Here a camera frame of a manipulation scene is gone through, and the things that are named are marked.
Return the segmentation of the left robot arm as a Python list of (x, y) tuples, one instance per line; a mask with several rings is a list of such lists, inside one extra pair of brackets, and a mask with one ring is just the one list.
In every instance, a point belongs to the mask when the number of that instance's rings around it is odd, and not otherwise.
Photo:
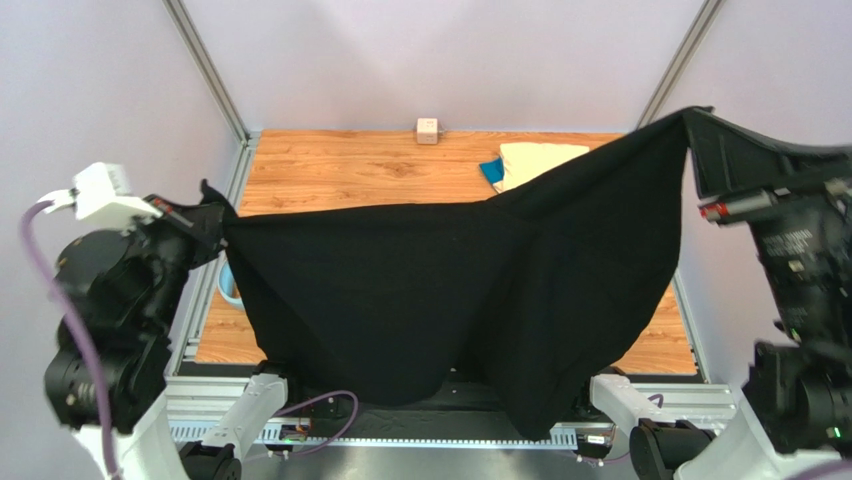
[(195, 205), (145, 197), (152, 215), (79, 237), (48, 270), (64, 314), (45, 392), (109, 479), (238, 479), (288, 397), (281, 370), (260, 364), (199, 440), (178, 445), (170, 433), (165, 370), (178, 303), (190, 272), (224, 250), (223, 223), (235, 214), (209, 184), (200, 190)]

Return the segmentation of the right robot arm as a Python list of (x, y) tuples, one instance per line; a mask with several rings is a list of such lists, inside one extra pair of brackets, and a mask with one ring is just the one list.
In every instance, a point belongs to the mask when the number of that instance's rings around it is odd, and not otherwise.
[(702, 217), (746, 223), (786, 346), (759, 341), (720, 431), (667, 414), (620, 375), (590, 400), (629, 437), (642, 479), (816, 479), (851, 473), (851, 150), (783, 142), (683, 111)]

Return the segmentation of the light blue headphones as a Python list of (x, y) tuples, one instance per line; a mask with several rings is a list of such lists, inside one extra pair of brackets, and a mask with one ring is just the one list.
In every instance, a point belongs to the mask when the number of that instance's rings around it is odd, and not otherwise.
[(231, 308), (240, 312), (245, 311), (235, 277), (227, 261), (224, 261), (219, 268), (216, 286), (219, 295)]

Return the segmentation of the black t shirt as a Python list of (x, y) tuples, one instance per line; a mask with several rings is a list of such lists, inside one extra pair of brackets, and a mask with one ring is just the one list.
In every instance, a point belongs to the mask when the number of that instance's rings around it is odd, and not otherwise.
[(681, 109), (469, 203), (223, 221), (259, 348), (301, 387), (399, 407), (452, 371), (547, 437), (648, 326), (679, 262)]

